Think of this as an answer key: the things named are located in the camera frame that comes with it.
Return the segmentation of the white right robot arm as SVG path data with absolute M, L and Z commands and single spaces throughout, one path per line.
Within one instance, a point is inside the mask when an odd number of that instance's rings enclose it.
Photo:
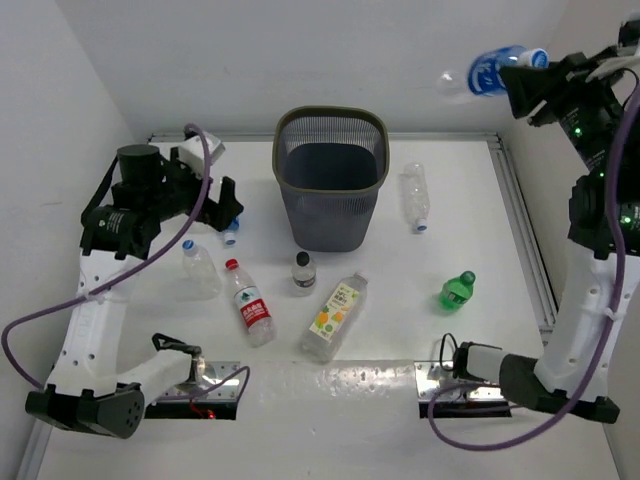
M 533 411 L 617 420 L 607 375 L 639 285 L 639 98 L 621 103 L 613 86 L 638 60 L 636 48 L 610 46 L 545 69 L 502 68 L 514 117 L 560 125 L 587 173 L 569 201 L 567 279 L 543 354 L 464 342 L 453 356 L 456 378 L 496 384 L 505 399 Z

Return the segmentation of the blue label water bottle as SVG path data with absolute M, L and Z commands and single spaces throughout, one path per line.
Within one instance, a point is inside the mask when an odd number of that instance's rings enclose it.
M 437 79 L 439 94 L 454 104 L 506 94 L 500 70 L 504 66 L 547 68 L 548 52 L 542 48 L 511 45 L 482 53 L 462 72 L 444 71 Z

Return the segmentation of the pineapple juice bottle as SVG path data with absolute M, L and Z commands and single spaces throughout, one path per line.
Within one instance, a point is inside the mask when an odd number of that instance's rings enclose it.
M 368 279 L 361 272 L 335 285 L 301 337 L 300 348 L 306 355 L 318 363 L 333 360 L 364 308 L 367 288 Z

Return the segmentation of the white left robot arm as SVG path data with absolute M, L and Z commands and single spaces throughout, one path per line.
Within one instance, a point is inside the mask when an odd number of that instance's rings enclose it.
M 218 200 L 208 197 L 204 156 L 217 160 L 224 150 L 218 139 L 198 138 L 168 157 L 149 144 L 118 149 L 81 215 L 78 297 L 51 374 L 27 396 L 28 414 L 61 430 L 127 439 L 158 397 L 197 380 L 201 348 L 164 334 L 152 337 L 154 356 L 127 372 L 118 373 L 117 356 L 136 275 L 162 222 L 186 214 L 223 231 L 242 212 L 229 177 Z

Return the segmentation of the green soda bottle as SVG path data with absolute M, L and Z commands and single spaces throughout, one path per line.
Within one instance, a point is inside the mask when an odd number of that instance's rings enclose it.
M 440 291 L 439 305 L 445 311 L 461 309 L 473 296 L 476 275 L 467 270 L 447 280 Z

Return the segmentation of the clear bottle blue cap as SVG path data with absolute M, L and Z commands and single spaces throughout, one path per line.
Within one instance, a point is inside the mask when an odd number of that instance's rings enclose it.
M 222 290 L 222 282 L 209 251 L 194 240 L 184 240 L 182 265 L 189 279 L 197 287 L 203 299 L 213 299 Z

